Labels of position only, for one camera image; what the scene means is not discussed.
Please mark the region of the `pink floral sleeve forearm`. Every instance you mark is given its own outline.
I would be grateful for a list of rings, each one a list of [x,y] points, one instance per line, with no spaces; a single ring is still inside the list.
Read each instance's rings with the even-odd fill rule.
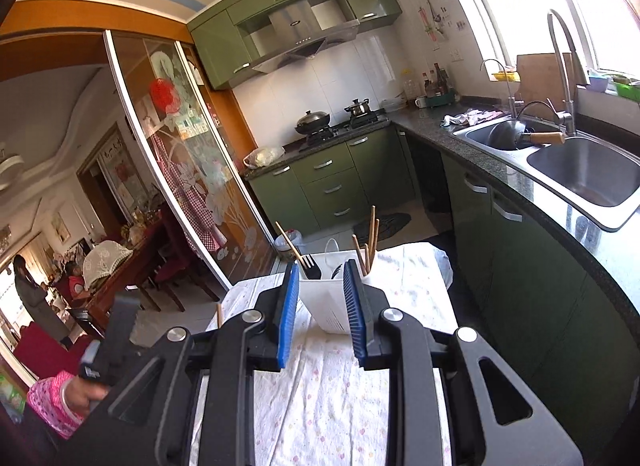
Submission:
[[[27,394],[28,406],[65,440],[86,417],[88,404],[78,396],[80,386],[79,377],[62,371],[38,380]]]

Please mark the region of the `person's left hand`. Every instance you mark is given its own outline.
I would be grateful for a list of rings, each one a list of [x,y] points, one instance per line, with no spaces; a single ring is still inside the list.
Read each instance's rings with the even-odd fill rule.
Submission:
[[[66,382],[62,398],[72,412],[86,417],[93,406],[100,403],[109,392],[109,386],[101,385],[99,382],[88,382],[86,379],[74,376]]]

